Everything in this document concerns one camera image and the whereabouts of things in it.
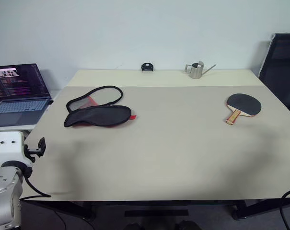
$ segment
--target white wall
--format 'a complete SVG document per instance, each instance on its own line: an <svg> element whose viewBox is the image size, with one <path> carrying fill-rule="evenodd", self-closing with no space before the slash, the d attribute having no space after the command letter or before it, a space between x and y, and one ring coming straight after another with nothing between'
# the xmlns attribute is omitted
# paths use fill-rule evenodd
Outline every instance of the white wall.
<svg viewBox="0 0 290 230"><path fill-rule="evenodd" d="M51 89L144 62L258 69L276 31L290 31L290 0L0 0L0 65L35 62Z"/></svg>

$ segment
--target laptop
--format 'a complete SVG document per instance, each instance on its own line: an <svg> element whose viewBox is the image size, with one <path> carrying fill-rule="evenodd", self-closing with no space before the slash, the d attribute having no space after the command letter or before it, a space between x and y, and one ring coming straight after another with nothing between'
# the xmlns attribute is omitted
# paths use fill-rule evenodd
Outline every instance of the laptop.
<svg viewBox="0 0 290 230"><path fill-rule="evenodd" d="M35 125L50 94L36 64L0 66L0 127Z"/></svg>

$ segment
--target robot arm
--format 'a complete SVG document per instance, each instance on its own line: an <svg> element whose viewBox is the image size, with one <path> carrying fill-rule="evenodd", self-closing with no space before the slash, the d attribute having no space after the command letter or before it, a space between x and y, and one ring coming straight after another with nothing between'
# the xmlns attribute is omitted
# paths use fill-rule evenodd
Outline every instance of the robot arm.
<svg viewBox="0 0 290 230"><path fill-rule="evenodd" d="M0 230L15 229L21 225L21 204L23 177L32 174L30 154L43 156L46 149L42 138L36 150L24 145L22 132L0 132Z"/></svg>

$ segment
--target laptop keyboard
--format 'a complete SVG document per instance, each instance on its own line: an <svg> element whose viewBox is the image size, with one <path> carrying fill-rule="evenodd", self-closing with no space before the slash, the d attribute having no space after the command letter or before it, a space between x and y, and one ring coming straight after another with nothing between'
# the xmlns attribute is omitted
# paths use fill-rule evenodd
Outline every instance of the laptop keyboard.
<svg viewBox="0 0 290 230"><path fill-rule="evenodd" d="M1 103L0 114L39 111L44 108L46 103L47 103L47 100Z"/></svg>

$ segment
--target table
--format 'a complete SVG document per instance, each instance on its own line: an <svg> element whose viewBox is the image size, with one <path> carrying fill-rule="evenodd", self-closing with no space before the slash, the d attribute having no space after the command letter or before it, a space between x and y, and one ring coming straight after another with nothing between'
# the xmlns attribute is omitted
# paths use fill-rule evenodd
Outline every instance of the table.
<svg viewBox="0 0 290 230"><path fill-rule="evenodd" d="M65 128L66 102L119 86L138 116L113 128ZM262 103L224 120L233 93ZM192 201L279 198L290 190L290 112L250 70L79 70L26 140L46 153L30 178L51 201ZM23 196L35 193L24 186Z"/></svg>
<svg viewBox="0 0 290 230"><path fill-rule="evenodd" d="M54 100L59 95L60 90L51 90L50 96L52 100ZM26 126L2 126L0 127L0 131L32 131L35 128L36 124L26 125Z"/></svg>

